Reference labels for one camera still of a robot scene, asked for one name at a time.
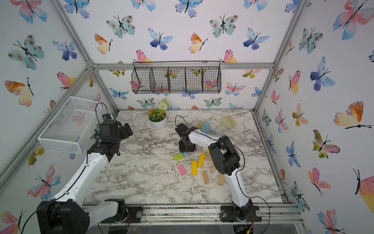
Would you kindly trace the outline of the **green block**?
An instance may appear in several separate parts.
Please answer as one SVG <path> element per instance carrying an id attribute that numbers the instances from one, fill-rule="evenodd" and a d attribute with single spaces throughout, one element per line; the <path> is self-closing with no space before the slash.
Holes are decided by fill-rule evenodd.
<path id="1" fill-rule="evenodd" d="M 174 156 L 174 160 L 175 161 L 179 161 L 179 160 L 183 160 L 184 159 L 184 155 L 183 154 L 178 154 L 176 156 Z"/>

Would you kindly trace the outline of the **pink block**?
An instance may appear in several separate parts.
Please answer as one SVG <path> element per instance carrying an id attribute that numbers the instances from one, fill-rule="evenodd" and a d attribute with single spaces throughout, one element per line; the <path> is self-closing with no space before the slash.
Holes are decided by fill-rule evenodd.
<path id="1" fill-rule="evenodd" d="M 183 165 L 179 165 L 178 166 L 178 170 L 179 170 L 181 176 L 185 176 L 187 174 L 187 172 L 186 172 L 186 170 L 185 170 L 185 168 L 184 168 Z"/>

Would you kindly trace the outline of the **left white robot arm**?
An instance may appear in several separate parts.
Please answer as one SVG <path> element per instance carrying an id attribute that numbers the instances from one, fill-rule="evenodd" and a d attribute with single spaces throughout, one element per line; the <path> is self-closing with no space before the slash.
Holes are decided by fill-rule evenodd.
<path id="1" fill-rule="evenodd" d="M 100 141 L 87 151 L 86 160 L 67 185 L 51 201 L 41 202 L 37 208 L 42 234 L 84 234 L 102 221 L 123 223 L 130 220 L 123 199 L 108 199 L 91 208 L 83 202 L 97 176 L 111 161 L 120 155 L 122 140 L 133 135 L 129 124 L 116 120 L 100 124 Z"/>

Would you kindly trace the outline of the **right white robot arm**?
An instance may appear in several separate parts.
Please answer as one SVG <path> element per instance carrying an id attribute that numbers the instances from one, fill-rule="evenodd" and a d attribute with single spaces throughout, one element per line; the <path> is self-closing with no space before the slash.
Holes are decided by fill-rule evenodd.
<path id="1" fill-rule="evenodd" d="M 196 127 L 188 128 L 183 123 L 175 128 L 180 136 L 179 149 L 182 153 L 193 152 L 201 146 L 210 152 L 216 170 L 225 176 L 232 195 L 233 211 L 221 216 L 223 222 L 261 222 L 260 208 L 247 195 L 240 174 L 240 156 L 227 136 L 216 137 L 201 132 Z"/>

